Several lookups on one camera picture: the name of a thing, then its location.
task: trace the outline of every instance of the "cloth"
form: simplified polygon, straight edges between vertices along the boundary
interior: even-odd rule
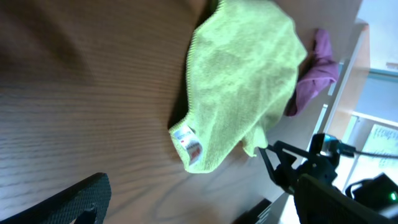
[[[186,171],[215,170],[238,142],[266,147],[306,56],[294,22],[272,1],[222,0],[193,34],[188,113],[170,128]]]
[[[315,34],[314,62],[307,74],[296,86],[295,102],[287,110],[287,116],[295,116],[324,88],[337,82],[338,64],[333,61],[329,33],[318,29]]]

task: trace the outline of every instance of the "label on towel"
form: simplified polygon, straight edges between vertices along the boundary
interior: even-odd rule
[[[174,137],[187,151],[190,158],[189,165],[192,165],[201,159],[203,148],[195,133],[187,125],[182,126],[180,129],[174,132]]]

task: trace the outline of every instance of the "brown tabletop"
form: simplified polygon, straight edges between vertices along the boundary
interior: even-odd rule
[[[337,1],[348,23],[358,10],[348,2],[358,1]],[[239,146],[216,171],[192,175],[172,145],[167,127],[186,111],[175,103],[184,102],[185,54],[204,7],[0,3],[0,220],[96,172],[112,186],[105,223],[231,223],[261,198],[280,195],[261,157],[249,159]],[[334,41],[345,41],[340,31],[350,25],[334,26]],[[297,27],[310,43],[311,27]]]

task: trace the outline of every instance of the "purple cloth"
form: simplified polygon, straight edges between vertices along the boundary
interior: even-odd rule
[[[297,83],[295,102],[287,110],[287,116],[300,114],[312,98],[337,82],[338,64],[333,61],[329,34],[326,30],[318,29],[315,34],[314,57],[312,68]]]

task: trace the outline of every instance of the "green light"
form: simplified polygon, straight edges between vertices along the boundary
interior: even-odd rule
[[[397,192],[391,193],[391,194],[390,194],[390,198],[391,198],[392,200],[397,200]]]

